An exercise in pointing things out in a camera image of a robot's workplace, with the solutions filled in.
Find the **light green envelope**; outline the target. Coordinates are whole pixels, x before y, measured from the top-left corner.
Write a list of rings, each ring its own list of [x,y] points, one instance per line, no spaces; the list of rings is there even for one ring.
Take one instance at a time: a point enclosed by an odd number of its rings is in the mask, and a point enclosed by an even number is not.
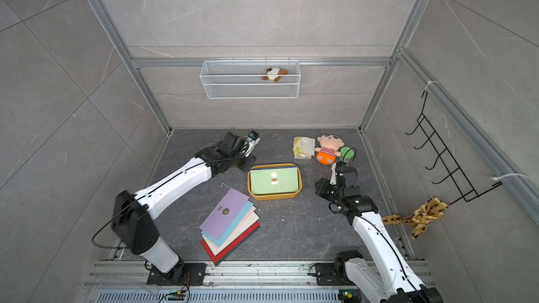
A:
[[[295,166],[251,170],[250,181],[251,193],[256,196],[296,193],[299,190]]]

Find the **light blue envelope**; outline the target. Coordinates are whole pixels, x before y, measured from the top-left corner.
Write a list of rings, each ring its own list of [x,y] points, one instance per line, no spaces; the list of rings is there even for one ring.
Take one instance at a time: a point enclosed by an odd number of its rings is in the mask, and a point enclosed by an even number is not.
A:
[[[240,210],[237,217],[235,217],[231,225],[225,230],[219,239],[210,237],[204,231],[202,232],[202,237],[209,244],[210,249],[216,254],[233,240],[235,240],[243,231],[249,228],[257,220],[258,216],[255,214],[255,206],[252,202],[247,201],[243,209]]]

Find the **yellow plastic storage box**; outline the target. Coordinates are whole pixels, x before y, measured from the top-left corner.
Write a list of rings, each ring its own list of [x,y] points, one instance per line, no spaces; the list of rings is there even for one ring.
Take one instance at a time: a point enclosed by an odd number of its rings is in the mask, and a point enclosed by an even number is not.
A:
[[[303,189],[300,169],[294,164],[254,166],[248,172],[247,184],[257,201],[293,199]]]

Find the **purple envelope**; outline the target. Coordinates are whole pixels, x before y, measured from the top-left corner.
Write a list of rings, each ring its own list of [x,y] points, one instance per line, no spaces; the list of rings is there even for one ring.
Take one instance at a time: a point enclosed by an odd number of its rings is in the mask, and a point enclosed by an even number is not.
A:
[[[239,214],[246,214],[250,210],[252,204],[248,200],[249,196],[244,193],[233,188],[229,189],[206,220],[199,226],[203,235],[219,241],[229,231],[230,225]]]

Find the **red envelope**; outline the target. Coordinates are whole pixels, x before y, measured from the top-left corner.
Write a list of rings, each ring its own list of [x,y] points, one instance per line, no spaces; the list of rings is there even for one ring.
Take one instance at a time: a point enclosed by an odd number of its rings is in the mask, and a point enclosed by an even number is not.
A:
[[[260,228],[259,222],[253,223],[248,229],[246,229],[243,233],[241,233],[233,242],[228,244],[222,251],[215,254],[211,251],[209,244],[202,239],[200,243],[202,244],[203,249],[206,251],[208,256],[210,257],[213,264],[217,267],[220,263],[222,263],[234,250],[236,250],[244,240],[246,240],[248,237],[252,236],[255,231],[257,231]]]

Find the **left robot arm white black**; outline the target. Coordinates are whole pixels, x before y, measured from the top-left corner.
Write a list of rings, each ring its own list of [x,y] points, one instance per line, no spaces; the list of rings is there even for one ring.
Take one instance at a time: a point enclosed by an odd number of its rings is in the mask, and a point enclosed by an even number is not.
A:
[[[247,172],[255,163],[252,151],[260,136],[254,130],[246,137],[227,133],[223,140],[198,151],[191,160],[162,180],[133,194],[123,191],[115,199],[112,231],[134,255],[152,265],[152,270],[178,283],[184,277],[184,261],[161,238],[154,220],[191,189],[211,178],[238,168]]]

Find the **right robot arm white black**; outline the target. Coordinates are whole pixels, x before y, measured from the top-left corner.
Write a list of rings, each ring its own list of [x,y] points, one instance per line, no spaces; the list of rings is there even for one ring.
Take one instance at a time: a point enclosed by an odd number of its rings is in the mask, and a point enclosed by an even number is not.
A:
[[[333,177],[315,184],[317,196],[328,201],[334,214],[342,214],[362,239],[376,270],[359,251],[337,254],[331,272],[338,283],[354,284],[369,302],[442,302],[436,288],[428,288],[410,268],[388,234],[376,204],[362,196],[354,167],[338,163]]]

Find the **green round lid container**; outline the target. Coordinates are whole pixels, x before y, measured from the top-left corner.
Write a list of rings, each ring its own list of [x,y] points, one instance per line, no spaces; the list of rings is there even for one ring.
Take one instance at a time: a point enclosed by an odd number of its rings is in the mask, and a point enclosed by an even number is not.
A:
[[[354,161],[356,156],[356,149],[354,147],[343,147],[340,149],[341,161],[344,164]]]

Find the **plush doll orange pink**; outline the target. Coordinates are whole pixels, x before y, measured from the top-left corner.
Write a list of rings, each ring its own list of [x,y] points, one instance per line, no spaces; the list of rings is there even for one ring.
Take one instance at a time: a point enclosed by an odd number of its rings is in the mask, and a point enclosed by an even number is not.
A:
[[[316,159],[320,164],[332,165],[338,157],[341,157],[341,148],[345,146],[344,141],[335,135],[322,135],[317,138],[320,147],[315,147]]]

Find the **yellow black patterned cloth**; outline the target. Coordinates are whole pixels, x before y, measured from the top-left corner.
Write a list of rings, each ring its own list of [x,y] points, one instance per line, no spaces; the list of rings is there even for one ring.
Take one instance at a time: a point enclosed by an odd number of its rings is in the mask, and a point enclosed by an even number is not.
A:
[[[398,214],[383,217],[383,224],[404,224],[413,227],[411,238],[417,239],[428,230],[430,223],[439,220],[448,208],[449,204],[444,203],[437,197],[433,197],[407,217],[402,217]]]

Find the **small brown white plush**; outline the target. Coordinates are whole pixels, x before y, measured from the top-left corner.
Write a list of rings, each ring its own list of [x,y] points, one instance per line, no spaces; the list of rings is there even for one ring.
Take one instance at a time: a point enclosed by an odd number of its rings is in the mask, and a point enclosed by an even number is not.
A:
[[[263,81],[273,81],[275,83],[279,82],[283,76],[289,74],[288,70],[281,69],[279,67],[268,68],[266,75],[262,78]]]

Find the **right green circuit board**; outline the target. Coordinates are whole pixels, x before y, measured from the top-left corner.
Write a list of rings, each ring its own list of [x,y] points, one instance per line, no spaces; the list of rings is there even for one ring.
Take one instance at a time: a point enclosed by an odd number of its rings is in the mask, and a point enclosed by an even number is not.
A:
[[[337,298],[342,303],[361,303],[361,293],[358,290],[340,290]]]

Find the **green circuit board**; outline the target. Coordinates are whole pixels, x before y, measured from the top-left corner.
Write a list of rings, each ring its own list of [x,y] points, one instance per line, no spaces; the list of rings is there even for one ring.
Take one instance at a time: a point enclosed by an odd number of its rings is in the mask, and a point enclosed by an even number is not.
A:
[[[361,293],[358,290],[340,290],[337,298],[342,303],[361,303]]]
[[[187,295],[182,292],[169,293],[166,297],[167,301],[184,301],[187,298]]]

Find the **left green circuit board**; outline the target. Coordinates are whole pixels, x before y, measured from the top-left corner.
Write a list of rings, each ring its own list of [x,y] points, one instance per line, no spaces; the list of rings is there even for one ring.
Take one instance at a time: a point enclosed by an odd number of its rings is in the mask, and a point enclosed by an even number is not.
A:
[[[169,293],[166,297],[167,301],[184,301],[187,298],[187,295],[182,292]]]

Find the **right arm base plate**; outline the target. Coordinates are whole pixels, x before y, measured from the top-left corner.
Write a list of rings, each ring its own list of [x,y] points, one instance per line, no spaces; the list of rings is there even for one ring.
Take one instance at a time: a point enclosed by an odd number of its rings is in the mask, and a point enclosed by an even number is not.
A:
[[[350,284],[334,264],[315,263],[313,266],[312,275],[316,278],[318,286],[348,286]]]

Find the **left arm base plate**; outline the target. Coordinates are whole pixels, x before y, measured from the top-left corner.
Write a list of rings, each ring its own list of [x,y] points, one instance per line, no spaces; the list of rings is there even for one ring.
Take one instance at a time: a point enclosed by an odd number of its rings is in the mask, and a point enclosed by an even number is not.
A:
[[[147,278],[147,285],[154,286],[201,286],[204,282],[207,264],[200,263],[180,263],[169,273],[161,273],[156,266],[152,266]]]

